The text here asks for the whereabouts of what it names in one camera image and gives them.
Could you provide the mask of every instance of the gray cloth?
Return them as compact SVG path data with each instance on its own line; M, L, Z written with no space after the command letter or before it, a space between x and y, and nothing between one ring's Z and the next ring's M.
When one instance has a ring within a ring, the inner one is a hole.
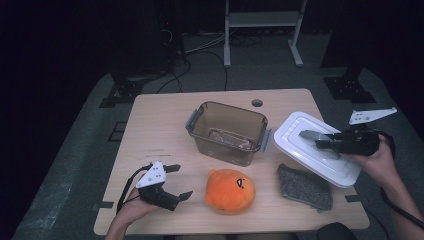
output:
M320 176L292 169L284 164L278 167L280 189L284 197L316 208L330 210L333 197L328 182Z

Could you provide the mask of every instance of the white shelf frame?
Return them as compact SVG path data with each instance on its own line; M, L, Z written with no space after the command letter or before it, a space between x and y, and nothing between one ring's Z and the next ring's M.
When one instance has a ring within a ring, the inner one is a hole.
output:
M303 67L303 61L297 50L297 40L302 26L307 0L302 0L299 11L289 12L248 12L230 13L229 0L225 2L225 43L224 66L231 67L230 28L233 27L281 27L294 26L293 39L288 40L289 48L297 67Z

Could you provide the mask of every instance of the orange stuffed animal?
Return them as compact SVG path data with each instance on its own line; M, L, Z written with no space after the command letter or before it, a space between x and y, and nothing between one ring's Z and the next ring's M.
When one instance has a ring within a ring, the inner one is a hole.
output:
M205 202L223 214L248 209L256 196L253 181L244 173L223 169L209 171Z

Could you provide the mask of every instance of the white plastic lid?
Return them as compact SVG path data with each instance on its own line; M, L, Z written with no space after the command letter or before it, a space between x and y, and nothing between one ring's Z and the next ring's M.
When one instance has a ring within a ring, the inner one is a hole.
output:
M332 184L341 188L353 186L361 172L361 167L343 156L337 159L337 155L332 150L318 149L314 141L299 136L303 130L323 134L340 132L304 112L294 112L274 133L275 145Z

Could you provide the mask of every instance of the human hand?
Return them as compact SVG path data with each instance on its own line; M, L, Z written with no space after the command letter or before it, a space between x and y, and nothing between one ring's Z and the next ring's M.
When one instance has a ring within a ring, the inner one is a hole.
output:
M115 218L130 225L148 213L158 209L160 209L160 207L141 200L137 188L133 188Z
M379 135L380 145L378 150L371 156L343 154L347 158L357 162L381 187L385 188L393 181L399 179L392 152L387 139Z
M157 209L160 209L160 207L142 201L137 188L133 188L127 201L124 202L122 208L112 220L105 240L124 239L127 228L133 222Z

